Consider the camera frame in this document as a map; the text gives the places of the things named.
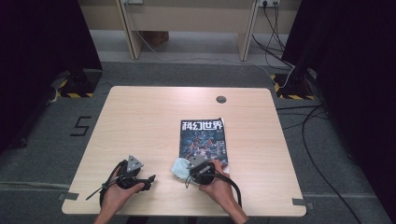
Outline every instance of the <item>power strip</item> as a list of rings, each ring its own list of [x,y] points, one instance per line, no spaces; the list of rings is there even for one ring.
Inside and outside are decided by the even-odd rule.
[[[280,4],[280,0],[260,0],[260,4],[259,7],[263,7],[263,2],[266,1],[267,2],[267,7],[275,7],[275,5],[277,4],[277,6],[279,7]]]

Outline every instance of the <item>human hand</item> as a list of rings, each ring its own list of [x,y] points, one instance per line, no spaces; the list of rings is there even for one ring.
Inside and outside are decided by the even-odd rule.
[[[218,173],[230,178],[229,174],[223,172],[221,168],[221,162],[219,160],[213,160],[212,162],[215,165],[215,169]],[[227,205],[231,201],[235,201],[231,185],[217,177],[215,177],[213,182],[209,185],[200,185],[199,190],[208,194],[210,198],[218,203],[221,207]]]
[[[112,176],[113,179],[117,176],[117,172],[118,169],[114,172],[114,175]],[[110,219],[121,210],[128,199],[143,187],[145,187],[144,183],[139,183],[130,189],[122,189],[117,184],[111,185],[105,193],[105,197],[102,202],[102,209],[94,224],[108,223]]]
[[[230,178],[229,174],[223,172],[219,160],[213,160],[212,162],[218,173]],[[200,185],[199,190],[208,194],[213,201],[218,203],[222,209],[230,215],[234,223],[245,223],[248,220],[248,216],[233,197],[233,189],[229,183],[215,177],[211,184]]]

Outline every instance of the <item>gray carpet floor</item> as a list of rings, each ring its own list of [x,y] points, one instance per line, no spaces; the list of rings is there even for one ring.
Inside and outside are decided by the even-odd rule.
[[[113,86],[196,86],[268,88],[276,108],[319,105],[320,100],[284,100],[272,80],[253,65],[103,63],[104,73],[92,98],[59,98],[48,105],[28,136],[26,148],[6,150],[0,157],[0,223],[92,223],[94,216],[62,212],[67,192],[109,90]],[[318,174],[304,149],[301,123],[311,108],[279,110],[291,159],[308,204],[304,217],[255,217],[259,223],[356,223],[347,207]],[[345,198],[362,223],[391,223],[368,181],[348,157],[325,107],[305,124],[305,140],[321,172]],[[85,136],[80,125],[90,126]],[[124,223],[115,217],[111,223]]]

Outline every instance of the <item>floor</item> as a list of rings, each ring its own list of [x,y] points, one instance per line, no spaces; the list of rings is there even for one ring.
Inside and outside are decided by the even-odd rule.
[[[70,137],[76,119],[89,115],[85,125],[93,127],[109,89],[115,85],[263,87],[272,91],[276,108],[320,104],[314,101],[278,99],[269,75],[283,66],[252,42],[245,63],[238,58],[232,34],[170,33],[170,40],[158,48],[144,47],[138,60],[131,60],[122,31],[92,31],[103,63],[104,74],[95,97],[58,99],[37,121],[27,148],[5,151],[0,157],[0,224],[3,223],[90,223],[94,215],[62,213],[66,194],[79,160],[92,133]],[[257,35],[263,44],[269,35]],[[287,36],[281,36],[286,43]],[[348,157],[334,129],[331,114],[322,107],[306,123],[310,108],[278,110],[290,156],[304,195],[304,217],[254,217],[258,223],[357,223],[352,213],[326,180],[340,193],[361,223],[391,223],[360,167]],[[309,149],[304,148],[304,140]],[[111,223],[124,223],[115,217]]]

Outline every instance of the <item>table hole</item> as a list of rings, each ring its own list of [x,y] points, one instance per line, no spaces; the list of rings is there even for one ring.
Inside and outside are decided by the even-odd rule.
[[[218,97],[216,98],[216,101],[217,101],[219,104],[224,104],[224,103],[227,101],[227,98],[225,98],[225,96],[218,96]]]

